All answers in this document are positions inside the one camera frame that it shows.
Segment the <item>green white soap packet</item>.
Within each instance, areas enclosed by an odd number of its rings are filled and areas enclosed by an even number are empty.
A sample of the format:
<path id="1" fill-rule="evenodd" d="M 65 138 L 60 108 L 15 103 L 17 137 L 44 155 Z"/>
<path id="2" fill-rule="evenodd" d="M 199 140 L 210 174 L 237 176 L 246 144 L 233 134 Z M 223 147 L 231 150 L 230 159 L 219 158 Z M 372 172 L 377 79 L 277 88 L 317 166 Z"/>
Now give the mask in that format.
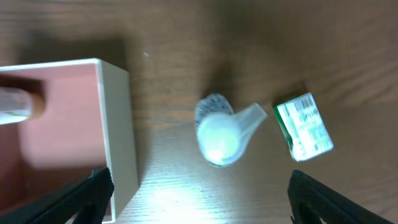
<path id="1" fill-rule="evenodd" d="M 293 160 L 307 161 L 333 149 L 311 93 L 275 105 L 273 111 Z"/>

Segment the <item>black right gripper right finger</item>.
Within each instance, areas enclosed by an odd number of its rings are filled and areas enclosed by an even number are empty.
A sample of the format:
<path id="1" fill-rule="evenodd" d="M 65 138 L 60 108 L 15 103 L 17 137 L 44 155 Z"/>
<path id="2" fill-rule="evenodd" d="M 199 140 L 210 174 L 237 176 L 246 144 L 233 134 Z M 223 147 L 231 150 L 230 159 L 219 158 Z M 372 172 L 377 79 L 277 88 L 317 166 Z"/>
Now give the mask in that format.
<path id="1" fill-rule="evenodd" d="M 287 190 L 294 224 L 392 224 L 301 170 L 293 170 Z"/>

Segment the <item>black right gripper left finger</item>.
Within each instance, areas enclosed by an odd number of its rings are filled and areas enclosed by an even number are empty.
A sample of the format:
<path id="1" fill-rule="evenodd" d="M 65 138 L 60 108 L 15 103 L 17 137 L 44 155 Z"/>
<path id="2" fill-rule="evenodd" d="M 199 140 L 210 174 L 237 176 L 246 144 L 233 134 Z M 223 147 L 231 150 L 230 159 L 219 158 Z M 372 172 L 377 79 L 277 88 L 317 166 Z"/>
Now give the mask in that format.
<path id="1" fill-rule="evenodd" d="M 114 184 L 108 168 L 67 184 L 1 215 L 1 223 L 97 223 L 103 221 Z"/>

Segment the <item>clear soap pump bottle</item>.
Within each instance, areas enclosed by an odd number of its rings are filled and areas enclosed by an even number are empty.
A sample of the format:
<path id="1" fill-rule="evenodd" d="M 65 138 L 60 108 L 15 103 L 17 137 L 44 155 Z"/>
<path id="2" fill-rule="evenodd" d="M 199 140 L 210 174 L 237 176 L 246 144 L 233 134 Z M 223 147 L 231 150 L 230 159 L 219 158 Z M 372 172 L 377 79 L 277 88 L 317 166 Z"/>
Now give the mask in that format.
<path id="1" fill-rule="evenodd" d="M 203 157 L 213 166 L 226 167 L 238 161 L 258 127 L 268 115 L 253 103 L 235 113 L 219 93 L 199 100 L 195 107 L 195 131 Z"/>

